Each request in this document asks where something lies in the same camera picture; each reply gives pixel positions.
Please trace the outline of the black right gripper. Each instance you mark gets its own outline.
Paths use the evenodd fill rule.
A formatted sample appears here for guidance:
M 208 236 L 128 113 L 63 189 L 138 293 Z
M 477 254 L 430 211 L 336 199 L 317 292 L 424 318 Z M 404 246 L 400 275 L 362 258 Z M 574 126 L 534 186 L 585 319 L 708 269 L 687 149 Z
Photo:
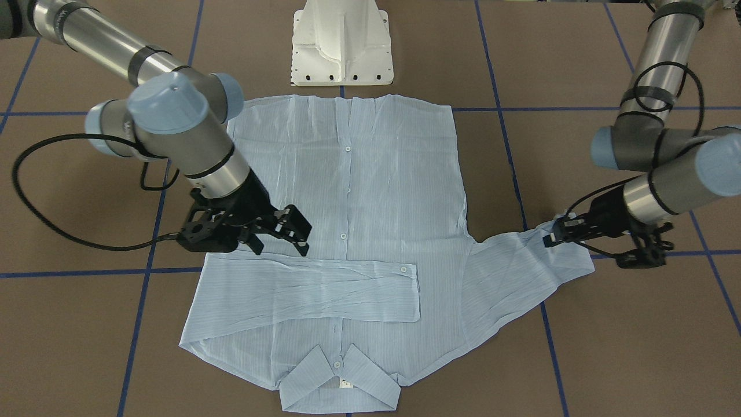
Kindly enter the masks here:
M 190 196 L 194 203 L 225 209 L 228 212 L 227 224 L 239 227 L 240 242 L 248 246 L 254 254 L 261 254 L 265 247 L 258 237 L 261 234 L 288 241 L 303 257 L 308 254 L 310 246 L 307 238 L 312 225 L 294 205 L 277 210 L 271 204 L 269 193 L 254 171 L 250 171 L 243 184 L 226 197 L 206 198 L 201 188 L 193 188 Z M 255 219 L 270 216 L 273 212 L 276 224 L 272 229 L 249 229 Z

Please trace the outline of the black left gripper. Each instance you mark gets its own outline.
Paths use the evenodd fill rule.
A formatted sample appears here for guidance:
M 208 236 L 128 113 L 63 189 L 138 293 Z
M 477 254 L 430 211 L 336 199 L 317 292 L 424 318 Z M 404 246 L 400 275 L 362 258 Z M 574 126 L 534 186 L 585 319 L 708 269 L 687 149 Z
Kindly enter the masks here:
M 552 248 L 598 237 L 618 238 L 630 228 L 631 221 L 624 189 L 614 188 L 594 198 L 587 213 L 578 217 L 562 215 L 555 219 L 551 231 L 543 237 L 543 243 L 546 248 Z

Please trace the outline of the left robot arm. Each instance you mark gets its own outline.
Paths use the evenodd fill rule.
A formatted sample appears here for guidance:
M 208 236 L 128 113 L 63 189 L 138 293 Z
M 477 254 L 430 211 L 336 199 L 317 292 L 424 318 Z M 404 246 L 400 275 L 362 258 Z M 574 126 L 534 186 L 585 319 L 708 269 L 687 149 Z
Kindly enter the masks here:
M 739 195 L 739 126 L 702 128 L 705 98 L 688 65 L 710 1 L 657 1 L 614 124 L 596 132 L 597 166 L 637 172 L 593 198 L 589 211 L 559 217 L 548 247 L 629 235 L 668 249 L 669 219 Z

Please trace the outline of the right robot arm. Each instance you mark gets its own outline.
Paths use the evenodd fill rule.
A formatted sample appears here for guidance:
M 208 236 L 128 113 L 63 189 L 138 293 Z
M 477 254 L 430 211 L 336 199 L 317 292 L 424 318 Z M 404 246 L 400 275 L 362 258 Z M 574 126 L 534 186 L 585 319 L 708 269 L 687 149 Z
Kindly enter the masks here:
M 12 168 L 22 203 L 43 224 L 67 240 L 107 251 L 133 251 L 144 244 L 107 246 L 62 230 L 32 205 L 21 189 L 21 164 L 32 153 L 58 142 L 85 139 L 101 153 L 139 158 L 144 164 L 167 159 L 175 176 L 192 185 L 182 229 L 153 238 L 175 241 L 191 253 L 231 253 L 239 245 L 261 254 L 259 235 L 288 241 L 305 256 L 310 223 L 294 205 L 276 208 L 254 169 L 226 133 L 243 110 L 238 81 L 223 73 L 202 74 L 168 50 L 104 16 L 85 1 L 3 1 L 2 39 L 47 39 L 87 56 L 132 85 L 125 100 L 109 100 L 88 112 L 84 134 L 66 134 L 23 151 Z

